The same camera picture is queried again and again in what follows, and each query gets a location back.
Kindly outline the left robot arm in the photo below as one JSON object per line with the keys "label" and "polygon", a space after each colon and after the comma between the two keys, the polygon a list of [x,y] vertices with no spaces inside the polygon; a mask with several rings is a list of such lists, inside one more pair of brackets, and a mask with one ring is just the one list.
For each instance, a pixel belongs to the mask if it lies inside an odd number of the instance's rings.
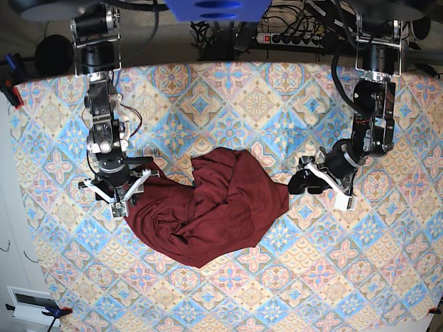
{"label": "left robot arm", "polygon": [[[348,1],[356,15],[354,29],[341,2],[335,1],[334,5],[346,40],[334,54],[331,74],[338,94],[354,112],[352,134],[336,141],[330,151],[300,157],[298,171],[288,184],[293,195],[333,189],[352,196],[354,178],[367,158],[385,156],[394,146],[396,84],[392,79],[402,70],[404,5],[400,1]],[[338,77],[338,60],[346,46],[355,50],[356,69],[361,74],[352,97]]]}

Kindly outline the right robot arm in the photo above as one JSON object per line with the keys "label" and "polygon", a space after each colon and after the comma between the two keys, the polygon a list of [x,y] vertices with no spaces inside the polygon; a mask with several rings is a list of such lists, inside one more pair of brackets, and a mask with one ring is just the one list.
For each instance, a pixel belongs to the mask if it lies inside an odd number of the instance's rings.
{"label": "right robot arm", "polygon": [[73,18],[73,61],[75,73],[85,75],[88,88],[84,105],[92,120],[87,137],[87,162],[98,168],[91,180],[94,187],[111,196],[127,184],[129,168],[123,164],[121,136],[125,134],[114,116],[118,92],[113,74],[120,68],[120,13],[105,3],[95,3],[88,11]]}

